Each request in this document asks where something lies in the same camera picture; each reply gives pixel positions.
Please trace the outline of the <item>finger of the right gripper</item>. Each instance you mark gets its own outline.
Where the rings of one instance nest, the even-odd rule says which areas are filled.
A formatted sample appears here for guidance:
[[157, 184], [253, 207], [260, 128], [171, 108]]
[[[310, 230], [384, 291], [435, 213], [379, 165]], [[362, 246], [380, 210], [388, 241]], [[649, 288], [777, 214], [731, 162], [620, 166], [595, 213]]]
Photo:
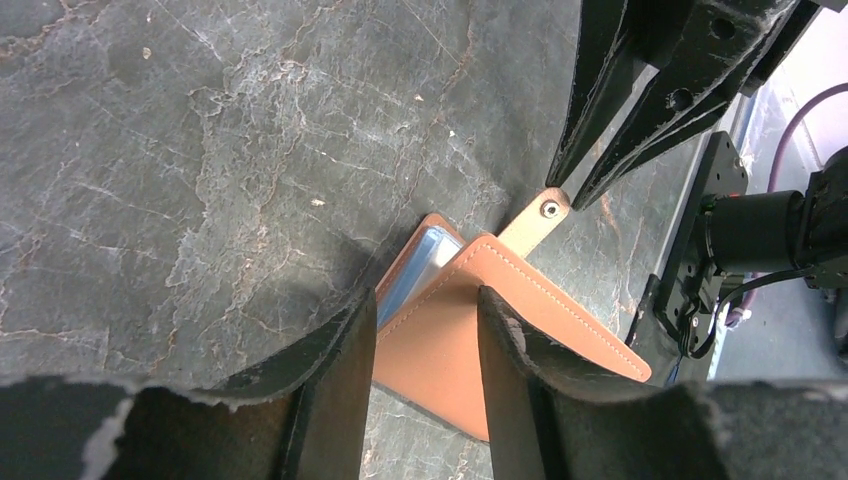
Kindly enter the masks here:
[[771, 77], [822, 10], [819, 1], [661, 1], [656, 72], [572, 198], [583, 210], [648, 161], [713, 127], [737, 95]]
[[583, 1], [566, 121], [545, 185], [561, 187], [600, 138], [650, 62], [661, 1]]

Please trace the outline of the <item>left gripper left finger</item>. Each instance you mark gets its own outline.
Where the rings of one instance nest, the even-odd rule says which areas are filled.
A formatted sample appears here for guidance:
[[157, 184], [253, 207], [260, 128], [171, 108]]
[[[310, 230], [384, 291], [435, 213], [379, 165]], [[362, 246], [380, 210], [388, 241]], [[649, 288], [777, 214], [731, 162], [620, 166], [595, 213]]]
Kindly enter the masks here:
[[1, 380], [5, 479], [355, 479], [377, 305], [358, 291], [298, 341], [208, 389], [66, 374]]

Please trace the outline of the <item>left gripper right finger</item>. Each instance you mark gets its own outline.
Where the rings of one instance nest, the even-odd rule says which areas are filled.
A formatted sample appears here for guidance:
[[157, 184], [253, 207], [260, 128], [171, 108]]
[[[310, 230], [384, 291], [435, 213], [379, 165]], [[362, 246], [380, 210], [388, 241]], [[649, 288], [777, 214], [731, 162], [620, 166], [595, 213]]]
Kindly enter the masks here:
[[493, 288], [478, 344], [497, 479], [843, 479], [843, 381], [654, 387], [554, 340]]

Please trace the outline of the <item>brown leather card holder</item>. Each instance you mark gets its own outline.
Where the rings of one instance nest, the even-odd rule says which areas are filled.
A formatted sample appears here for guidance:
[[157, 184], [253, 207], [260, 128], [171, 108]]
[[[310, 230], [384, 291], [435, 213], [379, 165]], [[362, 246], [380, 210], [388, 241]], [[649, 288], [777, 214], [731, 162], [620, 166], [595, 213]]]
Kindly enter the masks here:
[[567, 195], [547, 188], [499, 235], [484, 232], [462, 245], [379, 327], [374, 380], [488, 441], [477, 333], [477, 294], [486, 285], [559, 343], [612, 372], [648, 381], [645, 360], [526, 260], [569, 211]]

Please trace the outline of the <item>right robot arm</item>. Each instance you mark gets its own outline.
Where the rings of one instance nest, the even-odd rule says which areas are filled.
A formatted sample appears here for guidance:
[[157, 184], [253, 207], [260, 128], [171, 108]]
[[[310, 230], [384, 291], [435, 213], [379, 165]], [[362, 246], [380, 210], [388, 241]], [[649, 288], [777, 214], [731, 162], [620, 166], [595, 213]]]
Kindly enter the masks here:
[[703, 380], [717, 332], [754, 290], [801, 279], [847, 284], [847, 154], [804, 192], [747, 192], [748, 174], [716, 125], [762, 86], [824, 9], [840, 1], [584, 1], [564, 129], [546, 183], [563, 185], [628, 101], [653, 77], [599, 155], [572, 206], [582, 210], [627, 174], [707, 134], [662, 273], [651, 275], [627, 345], [650, 383]]

